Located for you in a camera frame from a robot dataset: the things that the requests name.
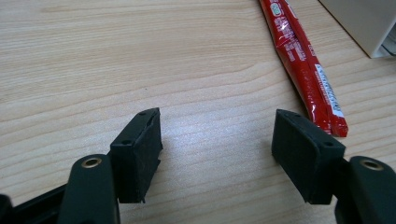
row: red snack package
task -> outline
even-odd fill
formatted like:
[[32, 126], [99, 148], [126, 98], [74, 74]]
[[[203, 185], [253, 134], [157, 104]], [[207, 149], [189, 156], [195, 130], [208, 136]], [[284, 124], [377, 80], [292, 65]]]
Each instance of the red snack package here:
[[347, 136], [347, 122], [332, 87], [285, 0], [260, 0], [276, 52], [303, 98], [309, 118], [326, 133]]

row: black mechanical part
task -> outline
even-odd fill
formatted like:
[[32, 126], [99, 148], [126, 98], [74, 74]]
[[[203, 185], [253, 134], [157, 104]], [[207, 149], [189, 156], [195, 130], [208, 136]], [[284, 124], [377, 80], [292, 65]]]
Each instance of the black mechanical part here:
[[332, 201], [332, 167], [345, 146], [299, 114], [276, 111], [272, 153], [306, 202]]
[[55, 223], [66, 185], [52, 189], [13, 210], [15, 223]]
[[337, 223], [396, 223], [396, 174], [367, 157], [343, 159], [345, 147], [296, 113], [276, 111], [273, 155], [306, 202], [329, 204]]
[[110, 145], [107, 154], [116, 177], [120, 203], [141, 203], [160, 160], [160, 109], [138, 113]]
[[[94, 181], [92, 179], [92, 175], [90, 175], [90, 173], [86, 173], [88, 170], [85, 169], [87, 169], [88, 166], [95, 165], [95, 160], [85, 160], [86, 163], [83, 167], [85, 169], [82, 169], [78, 166], [78, 163], [83, 160], [81, 159], [80, 161], [76, 162], [75, 166], [77, 168], [73, 169], [75, 171], [72, 170], [73, 174], [71, 174], [69, 177], [71, 181], [70, 183], [74, 182], [73, 179], [75, 178], [80, 178], [82, 180], [81, 176], [78, 177], [81, 175], [81, 172], [86, 174], [85, 180], [90, 183], [85, 183], [86, 185], [79, 186], [78, 190], [76, 190], [76, 183], [71, 187], [68, 187], [68, 184], [62, 185], [57, 189], [53, 189], [16, 207], [12, 207], [12, 203], [8, 196], [0, 195], [0, 223], [57, 223], [58, 217], [61, 213], [61, 205], [62, 214], [73, 213], [74, 217], [80, 217], [80, 215], [75, 213], [78, 212], [75, 211], [75, 209], [78, 206], [83, 206], [84, 203], [78, 203], [78, 206], [76, 207], [76, 202], [83, 199], [82, 197], [77, 197], [77, 195], [85, 191], [90, 193], [90, 195], [91, 193], [96, 194], [97, 198], [95, 200], [107, 200], [109, 202], [110, 198], [114, 197], [114, 202], [116, 202], [117, 208], [116, 210], [112, 209], [112, 211], [116, 211], [116, 215], [118, 216], [117, 197], [119, 197], [120, 202], [123, 203], [141, 203], [144, 201], [144, 197], [149, 189], [151, 179], [160, 163], [158, 156], [162, 149], [163, 145], [161, 142], [160, 109], [152, 108], [142, 111], [134, 116], [131, 122], [124, 128], [124, 130], [122, 130], [120, 135], [110, 145], [110, 151], [108, 154], [106, 156], [98, 155], [98, 158], [101, 159], [101, 162], [98, 163], [98, 167], [95, 168], [97, 170], [95, 170], [95, 173], [93, 174], [97, 175], [97, 173], [101, 173], [99, 176], [107, 176], [106, 179], [110, 181], [108, 184], [113, 185], [113, 190], [109, 185], [105, 185], [104, 188], [100, 188], [100, 191], [99, 189], [96, 189], [96, 192], [92, 191], [92, 188], [88, 185], [92, 184]], [[98, 169], [105, 164], [111, 164], [111, 168], [107, 169], [108, 165], [106, 165], [106, 169]], [[67, 196], [64, 197], [66, 188], [71, 189], [67, 191]], [[107, 208], [109, 207], [107, 205], [99, 209], [104, 211], [106, 210], [107, 212]], [[71, 219], [66, 219], [63, 223], [120, 223], [120, 220], [117, 219], [118, 217], [114, 218], [113, 212], [107, 212], [108, 216], [111, 217], [111, 222], [107, 222], [107, 219], [103, 219], [106, 220], [104, 222], [93, 222], [94, 218], [88, 218], [88, 216], [97, 217], [97, 215], [104, 214], [105, 212], [99, 212], [99, 214], [98, 211], [100, 210], [96, 210], [95, 207], [91, 207], [87, 204], [85, 204], [83, 207], [84, 208], [80, 207], [80, 209], [84, 214], [87, 215], [84, 215], [85, 221], [74, 222]]]
[[74, 163], [57, 223], [120, 223], [108, 156], [95, 154]]

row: white label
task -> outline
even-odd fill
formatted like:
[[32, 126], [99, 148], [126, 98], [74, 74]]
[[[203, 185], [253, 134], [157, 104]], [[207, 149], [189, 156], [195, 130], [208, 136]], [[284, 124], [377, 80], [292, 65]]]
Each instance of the white label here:
[[325, 90], [327, 94], [327, 98], [329, 99], [329, 103], [332, 106], [332, 113], [338, 117], [343, 118], [344, 114], [341, 111], [340, 105], [338, 104], [337, 98], [335, 98], [334, 91], [332, 91], [332, 86], [330, 85], [329, 81], [327, 80], [326, 74], [324, 73], [323, 68], [320, 64], [315, 64], [315, 67], [318, 70], [318, 77], [321, 80], [321, 86]]

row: small hole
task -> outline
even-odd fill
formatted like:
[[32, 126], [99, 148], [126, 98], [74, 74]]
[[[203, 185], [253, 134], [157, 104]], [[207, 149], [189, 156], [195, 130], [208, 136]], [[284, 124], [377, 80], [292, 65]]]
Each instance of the small hole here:
[[323, 143], [325, 146], [327, 146], [327, 147], [332, 147], [332, 146], [334, 146], [334, 144], [332, 143], [332, 142], [324, 142]]
[[381, 171], [384, 169], [382, 165], [376, 163], [375, 161], [362, 160], [361, 165], [375, 171]]
[[123, 145], [129, 145], [129, 144], [131, 144], [132, 142], [131, 142], [130, 140], [123, 140], [121, 143], [122, 143]]
[[92, 168], [95, 167], [97, 165], [99, 165], [102, 162], [102, 160], [100, 158], [90, 158], [85, 160], [81, 166], [84, 168]]

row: wood grain surface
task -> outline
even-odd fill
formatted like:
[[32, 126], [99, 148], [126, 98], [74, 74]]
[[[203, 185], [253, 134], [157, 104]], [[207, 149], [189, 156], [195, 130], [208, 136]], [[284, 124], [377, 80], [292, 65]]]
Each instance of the wood grain surface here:
[[[396, 169], [396, 60], [369, 59], [316, 0], [290, 0], [346, 115], [346, 158]], [[334, 223], [305, 204], [270, 146], [304, 106], [259, 1], [0, 0], [0, 192], [23, 203], [107, 153], [160, 107], [164, 150], [122, 223]]]

